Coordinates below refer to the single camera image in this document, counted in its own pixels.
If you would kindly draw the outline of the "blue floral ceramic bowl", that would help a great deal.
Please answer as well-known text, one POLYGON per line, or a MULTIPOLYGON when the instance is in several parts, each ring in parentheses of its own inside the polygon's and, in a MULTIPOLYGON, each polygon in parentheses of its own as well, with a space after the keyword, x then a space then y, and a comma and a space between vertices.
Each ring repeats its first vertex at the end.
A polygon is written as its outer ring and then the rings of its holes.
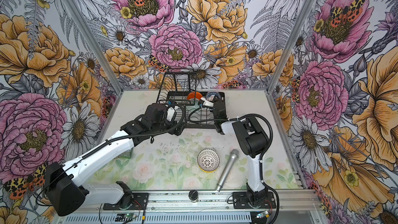
POLYGON ((212 102, 214 100, 222 99, 222 96, 221 96, 221 94, 218 91, 209 91, 209 92, 206 93, 205 99, 207 101, 212 102))

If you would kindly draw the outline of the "orange plastic bowl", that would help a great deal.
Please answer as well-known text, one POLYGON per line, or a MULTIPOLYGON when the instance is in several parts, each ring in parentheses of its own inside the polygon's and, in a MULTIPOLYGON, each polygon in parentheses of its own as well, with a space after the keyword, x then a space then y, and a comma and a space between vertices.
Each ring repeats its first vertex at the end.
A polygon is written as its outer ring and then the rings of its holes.
POLYGON ((189 94, 188 94, 188 96, 187 96, 187 100, 189 100, 189 101, 194 101, 194 100, 201 100, 202 99, 202 94, 200 93, 200 92, 197 92, 197 91, 195 91, 195 92, 190 92, 189 94))

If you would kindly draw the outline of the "white patterned yellow bowl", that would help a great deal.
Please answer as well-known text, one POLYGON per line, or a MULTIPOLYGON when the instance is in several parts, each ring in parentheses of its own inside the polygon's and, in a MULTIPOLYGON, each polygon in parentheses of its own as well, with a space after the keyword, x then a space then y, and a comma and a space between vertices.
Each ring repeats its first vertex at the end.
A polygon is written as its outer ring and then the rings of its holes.
POLYGON ((219 167, 220 158, 215 150, 203 149, 198 154, 197 162, 202 171, 211 173, 219 167))

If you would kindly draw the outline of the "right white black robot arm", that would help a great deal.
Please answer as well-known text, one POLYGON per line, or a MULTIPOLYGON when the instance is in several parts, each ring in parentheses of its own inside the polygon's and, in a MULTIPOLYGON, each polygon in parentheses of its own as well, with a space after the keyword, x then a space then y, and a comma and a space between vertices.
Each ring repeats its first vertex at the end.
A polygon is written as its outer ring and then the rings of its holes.
POLYGON ((228 118, 224 101, 215 99, 208 101, 204 97, 199 100, 199 109, 208 108, 213 113, 215 130, 222 135, 234 134, 239 147, 248 159, 247 199, 252 207, 259 207, 268 197, 270 187, 263 179, 263 156, 273 141, 273 130, 269 121, 259 114, 246 114, 236 118, 228 118))

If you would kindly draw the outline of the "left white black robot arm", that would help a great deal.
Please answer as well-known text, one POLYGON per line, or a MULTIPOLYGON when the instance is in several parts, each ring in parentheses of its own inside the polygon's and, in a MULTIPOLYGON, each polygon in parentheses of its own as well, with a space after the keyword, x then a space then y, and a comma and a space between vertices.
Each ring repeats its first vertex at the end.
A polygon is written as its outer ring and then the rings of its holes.
POLYGON ((47 166, 43 193, 59 216, 67 216, 86 205, 113 205, 128 209, 134 201, 132 190, 122 181, 87 184, 99 169, 145 140, 163 135, 181 135, 186 109, 176 102, 153 103, 144 114, 124 124, 111 138, 63 164, 47 166))

